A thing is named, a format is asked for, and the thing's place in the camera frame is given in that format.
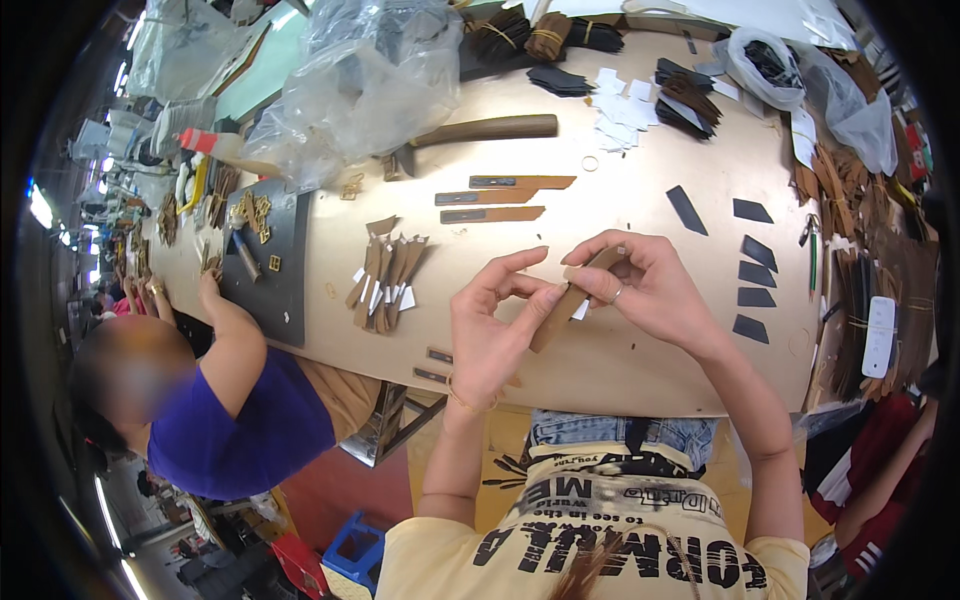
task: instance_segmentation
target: metal ring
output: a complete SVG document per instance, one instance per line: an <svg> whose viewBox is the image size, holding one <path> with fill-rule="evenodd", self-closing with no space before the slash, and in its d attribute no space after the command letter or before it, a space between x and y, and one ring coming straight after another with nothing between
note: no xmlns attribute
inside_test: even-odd
<svg viewBox="0 0 960 600"><path fill-rule="evenodd" d="M593 158L593 168L592 168L592 169L588 169L587 166L586 166L586 164L585 164L585 163L587 162L587 159L588 159L588 158ZM597 159L596 156L584 156L583 158L580 159L580 167L581 167L584 171L587 171L588 173L593 173L594 171L596 171L597 169L600 168L600 161Z"/></svg>
<svg viewBox="0 0 960 600"><path fill-rule="evenodd" d="M607 302L607 304L613 304L616 301L616 299L620 298L620 292L622 291L623 291L623 283L621 282L620 288L616 291L616 294L613 295L613 298L611 298L610 301Z"/></svg>

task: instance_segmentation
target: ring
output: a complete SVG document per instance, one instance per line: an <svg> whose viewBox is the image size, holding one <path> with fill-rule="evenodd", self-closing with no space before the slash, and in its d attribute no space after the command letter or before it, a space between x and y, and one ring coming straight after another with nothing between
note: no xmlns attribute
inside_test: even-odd
<svg viewBox="0 0 960 600"><path fill-rule="evenodd" d="M582 168L584 171L587 171L588 173L593 173L594 171L600 168L600 161L597 160L596 156L584 156L583 158L580 159L580 168Z"/></svg>
<svg viewBox="0 0 960 600"><path fill-rule="evenodd" d="M607 302L607 304L613 304L616 301L616 299L620 298L620 292L622 291L623 291L623 283L620 283L620 288L616 291L616 294L613 295L613 298L611 298L610 301Z"/></svg>

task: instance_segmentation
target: purple shirt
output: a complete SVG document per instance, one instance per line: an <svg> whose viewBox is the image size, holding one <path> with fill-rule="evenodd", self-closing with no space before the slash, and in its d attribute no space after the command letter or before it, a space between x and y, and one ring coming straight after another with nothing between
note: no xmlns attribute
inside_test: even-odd
<svg viewBox="0 0 960 600"><path fill-rule="evenodd" d="M204 375L174 387L150 429L150 469L185 492L234 500L266 492L335 445L333 425L294 357L267 362L236 420Z"/></svg>

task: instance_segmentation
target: floor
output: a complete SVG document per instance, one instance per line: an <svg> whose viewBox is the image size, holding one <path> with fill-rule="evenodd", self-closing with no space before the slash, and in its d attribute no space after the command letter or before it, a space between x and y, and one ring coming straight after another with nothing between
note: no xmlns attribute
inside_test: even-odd
<svg viewBox="0 0 960 600"><path fill-rule="evenodd" d="M432 404L439 395L411 390L410 396L422 404ZM407 410L407 422L416 413ZM371 525L388 529L413 515L420 500L427 460L440 434L443 414L418 431L407 444L374 469L362 465L336 448L326 452L300 473L280 485L300 537L311 547L323 550L343 523L357 510L363 510ZM498 468L494 458L508 454L519 459L530 429L530 409L500 405L487 415L484 431L484 479L511 477ZM805 443L797 445L797 459L804 464ZM736 451L730 422L721 420L713 441L713 454L702 479L717 494L723 506L727 527L734 539L743 542L750 511L750 490L740 483ZM522 487L500 490L481 486L477 495L476 527L489 531L496 527L514 504ZM804 540L813 545L832 528L813 510L804 497Z"/></svg>

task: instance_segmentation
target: work table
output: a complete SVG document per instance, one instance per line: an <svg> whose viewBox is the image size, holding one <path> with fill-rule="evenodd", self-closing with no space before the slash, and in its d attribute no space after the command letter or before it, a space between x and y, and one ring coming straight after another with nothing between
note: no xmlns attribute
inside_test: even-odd
<svg viewBox="0 0 960 600"><path fill-rule="evenodd" d="M624 41L619 55L568 48L566 62L558 66L589 80L600 67L609 67L629 83L631 79L650 81L659 57L691 67L710 56L707 42L694 40L699 54L692 55L681 36L631 31ZM726 76L722 79L731 81ZM764 322L769 345L731 336L777 389L787 408L799 411L817 336L822 278L818 274L818 295L810 301L809 248L801 248L797 239L816 203L798 205L790 185L789 130L784 131L778 112L768 109L767 118L758 119L730 98L712 93L710 99L723 112L717 135L710 141L697 141L660 125L640 132L639 147L622 156L597 149L592 130L596 108L581 98L558 98L531 85L525 70L463 84L461 106L448 123L555 113L559 137L420 148L415 150L416 179L384 182L379 161L372 159L347 168L336 182L313 192L304 269L306 342L302 348L279 347L341 369L442 391L442 385L415 378L413 368L448 371L444 363L426 358L426 349L452 350L449 299L488 260L548 245L547 259L527 274L562 281L560 259L567 252L604 229L619 228L669 237L714 317L728 331L738 313ZM596 157L595 171L584 170L585 156ZM365 174L362 190L355 201L341 201L341 186L357 173ZM546 206L536 221L441 225L434 194L465 191L473 175L575 175L577 179L566 190L541 190L527 203ZM681 224L665 195L676 185L684 188L709 236ZM763 204L774 224L734 218L733 198ZM353 324L344 299L353 286L353 274L363 266L368 241L365 224L391 215L399 217L394 238L402 232L430 239L427 256L412 279L416 307L400 313L395 330L377 335ZM164 279L174 307L206 321L197 301L200 260L195 237L209 239L215 251L222 246L223 233L205 228L195 234L188 219L175 245L163 248L153 220L143 229L153 239L152 269ZM778 287L770 290L776 308L736 306L737 288L753 286L737 279L739 261L749 260L739 251L745 234L776 256ZM496 316L509 321L522 304L519 299L505 300ZM610 307L569 323L542 353L528 352L517 375L521 387L505 388L506 402L649 417L725 414L693 359L645 335Z"/></svg>

